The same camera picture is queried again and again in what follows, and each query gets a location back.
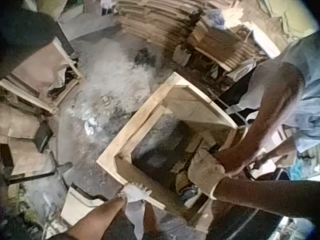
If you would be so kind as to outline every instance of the glove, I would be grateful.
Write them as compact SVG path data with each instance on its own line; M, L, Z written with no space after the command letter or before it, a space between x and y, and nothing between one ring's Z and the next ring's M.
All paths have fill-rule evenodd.
M191 160L188 178L209 198L221 179L227 177L225 168L205 148L200 148Z
M118 194L119 197L127 198L128 203L144 200L152 193L151 190L147 191L147 187L138 183L128 183Z

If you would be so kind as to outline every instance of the wooden crate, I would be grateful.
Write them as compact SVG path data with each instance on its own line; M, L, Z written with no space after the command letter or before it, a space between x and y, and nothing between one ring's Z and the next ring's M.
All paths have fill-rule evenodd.
M177 73L173 73L128 121L97 163L123 185L137 182L147 186L152 190L152 194L146 199L149 203L190 220L193 215L198 214L205 200L202 199L202 204L197 209L186 208L178 194L164 188L132 164L132 151L163 114L174 114L204 139L208 131L227 129L221 148L230 147L238 129L235 122L208 96Z

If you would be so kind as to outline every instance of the wood pile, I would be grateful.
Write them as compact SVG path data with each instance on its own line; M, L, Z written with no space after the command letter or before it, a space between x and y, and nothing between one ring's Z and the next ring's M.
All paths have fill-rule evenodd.
M247 37L243 38L240 34L227 29L213 27L206 15L201 16L196 23L188 43L228 72L234 70L243 61L257 57L261 50L250 43Z
M122 27L170 51L186 42L204 0L118 0Z

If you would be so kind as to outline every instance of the gloved hand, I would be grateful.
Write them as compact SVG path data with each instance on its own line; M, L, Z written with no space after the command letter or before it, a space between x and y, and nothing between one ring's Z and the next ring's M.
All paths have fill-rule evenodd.
M118 194L120 197L127 198L128 203L144 200L151 194L151 190L147 191L147 187L138 183L127 183Z
M205 148L200 148L191 160L188 178L204 194L215 200L214 190L227 177L225 168Z

